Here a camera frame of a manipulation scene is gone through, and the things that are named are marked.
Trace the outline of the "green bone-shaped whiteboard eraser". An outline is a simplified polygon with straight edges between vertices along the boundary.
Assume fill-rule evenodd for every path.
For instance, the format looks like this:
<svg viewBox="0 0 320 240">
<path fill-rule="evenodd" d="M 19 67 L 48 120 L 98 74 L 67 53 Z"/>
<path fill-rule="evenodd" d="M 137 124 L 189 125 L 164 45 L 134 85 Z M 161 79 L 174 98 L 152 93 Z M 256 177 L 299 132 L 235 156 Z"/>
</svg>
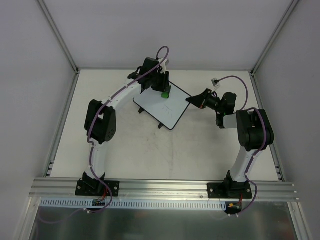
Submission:
<svg viewBox="0 0 320 240">
<path fill-rule="evenodd" d="M 170 97 L 171 89 L 172 89 L 172 86 L 171 86 L 171 85 L 168 85 L 168 86 L 165 88 L 165 91 L 161 93 L 161 97 L 162 97 L 163 99 L 168 99 L 168 98 Z"/>
</svg>

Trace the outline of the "black-framed whiteboard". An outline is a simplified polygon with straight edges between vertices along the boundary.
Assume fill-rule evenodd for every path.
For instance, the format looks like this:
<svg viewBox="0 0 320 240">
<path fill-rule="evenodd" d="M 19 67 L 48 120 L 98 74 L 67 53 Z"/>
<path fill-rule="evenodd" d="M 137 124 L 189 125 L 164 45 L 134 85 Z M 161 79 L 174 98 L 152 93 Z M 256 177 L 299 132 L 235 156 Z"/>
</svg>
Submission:
<svg viewBox="0 0 320 240">
<path fill-rule="evenodd" d="M 191 95 L 172 82 L 169 85 L 169 98 L 163 98 L 161 92 L 149 88 L 135 96 L 133 102 L 156 119 L 159 128 L 173 130 L 189 107 L 190 103 L 186 99 Z"/>
</svg>

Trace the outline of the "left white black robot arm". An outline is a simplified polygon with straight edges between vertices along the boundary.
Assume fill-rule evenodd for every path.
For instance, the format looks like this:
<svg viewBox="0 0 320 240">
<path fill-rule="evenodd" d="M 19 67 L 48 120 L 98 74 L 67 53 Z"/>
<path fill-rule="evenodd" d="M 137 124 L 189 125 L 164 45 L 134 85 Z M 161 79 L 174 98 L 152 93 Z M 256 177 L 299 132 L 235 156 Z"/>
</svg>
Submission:
<svg viewBox="0 0 320 240">
<path fill-rule="evenodd" d="M 112 96 L 105 100 L 91 100 L 86 114 L 84 128 L 87 142 L 91 145 L 88 168 L 83 173 L 83 181 L 93 195 L 104 191 L 105 156 L 107 142 L 117 130 L 116 111 L 134 97 L 151 89 L 161 93 L 161 97 L 170 97 L 169 72 L 166 67 L 168 58 L 147 57 L 142 66 L 128 76 L 131 82 L 126 83 Z"/>
</svg>

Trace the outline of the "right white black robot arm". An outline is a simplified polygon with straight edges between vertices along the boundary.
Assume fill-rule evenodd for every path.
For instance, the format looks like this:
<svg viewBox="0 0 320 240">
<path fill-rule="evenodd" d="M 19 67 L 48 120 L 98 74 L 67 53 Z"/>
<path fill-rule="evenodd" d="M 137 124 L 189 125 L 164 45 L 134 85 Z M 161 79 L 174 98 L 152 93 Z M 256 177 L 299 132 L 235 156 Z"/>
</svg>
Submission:
<svg viewBox="0 0 320 240">
<path fill-rule="evenodd" d="M 223 187 L 224 193 L 235 198 L 242 191 L 240 183 L 249 181 L 251 169 L 257 157 L 274 142 L 274 131 L 267 112 L 251 107 L 235 111 L 237 95 L 227 92 L 219 98 L 210 89 L 191 96 L 187 102 L 199 109 L 210 108 L 216 113 L 216 125 L 220 129 L 236 129 L 240 150 L 236 161 L 228 171 L 226 179 L 230 180 Z"/>
</svg>

